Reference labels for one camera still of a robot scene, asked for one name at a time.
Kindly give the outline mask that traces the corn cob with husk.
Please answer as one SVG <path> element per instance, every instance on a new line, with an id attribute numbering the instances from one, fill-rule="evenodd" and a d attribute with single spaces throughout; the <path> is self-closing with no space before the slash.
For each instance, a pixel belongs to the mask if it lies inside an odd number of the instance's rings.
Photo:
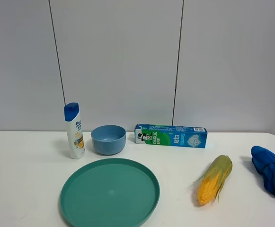
<path id="1" fill-rule="evenodd" d="M 219 198 L 227 177 L 233 168 L 232 160 L 227 155 L 219 155 L 200 176 L 196 190 L 196 206 L 201 207 Z"/>

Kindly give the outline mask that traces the blue plastic bowl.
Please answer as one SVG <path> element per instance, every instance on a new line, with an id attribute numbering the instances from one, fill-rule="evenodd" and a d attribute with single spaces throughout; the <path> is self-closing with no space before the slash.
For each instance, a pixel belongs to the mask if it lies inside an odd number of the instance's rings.
<path id="1" fill-rule="evenodd" d="M 91 132 L 94 150 L 101 155 L 115 155 L 126 144 L 126 130 L 117 125 L 103 125 Z"/>

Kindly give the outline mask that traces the blue green toothpaste box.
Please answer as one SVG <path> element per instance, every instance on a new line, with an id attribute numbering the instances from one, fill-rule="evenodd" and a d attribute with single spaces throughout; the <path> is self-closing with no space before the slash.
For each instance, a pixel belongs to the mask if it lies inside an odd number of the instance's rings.
<path id="1" fill-rule="evenodd" d="M 205 148 L 207 130 L 203 127 L 137 124 L 134 136 L 136 144 Z"/>

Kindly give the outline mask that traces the white shampoo bottle blue cap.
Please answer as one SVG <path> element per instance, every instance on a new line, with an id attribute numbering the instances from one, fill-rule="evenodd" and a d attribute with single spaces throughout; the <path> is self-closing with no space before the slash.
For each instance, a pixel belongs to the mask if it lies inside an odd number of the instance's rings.
<path id="1" fill-rule="evenodd" d="M 72 159 L 80 159 L 85 154 L 79 104 L 72 102 L 64 107 L 67 137 Z"/>

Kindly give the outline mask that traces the green round plate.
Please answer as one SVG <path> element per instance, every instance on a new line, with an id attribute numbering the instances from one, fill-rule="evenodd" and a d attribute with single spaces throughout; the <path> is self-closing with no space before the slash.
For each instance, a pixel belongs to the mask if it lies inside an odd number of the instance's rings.
<path id="1" fill-rule="evenodd" d="M 73 227 L 140 227 L 159 198 L 159 181 L 149 168 L 130 159 L 106 158 L 67 179 L 59 210 Z"/>

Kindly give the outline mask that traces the rolled blue cloth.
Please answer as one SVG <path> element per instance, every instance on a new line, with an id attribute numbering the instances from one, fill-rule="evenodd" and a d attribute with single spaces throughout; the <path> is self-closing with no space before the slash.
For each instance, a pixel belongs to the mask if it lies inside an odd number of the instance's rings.
<path id="1" fill-rule="evenodd" d="M 263 177 L 265 190 L 275 196 L 275 154 L 266 148 L 253 146 L 251 155 L 256 171 Z"/>

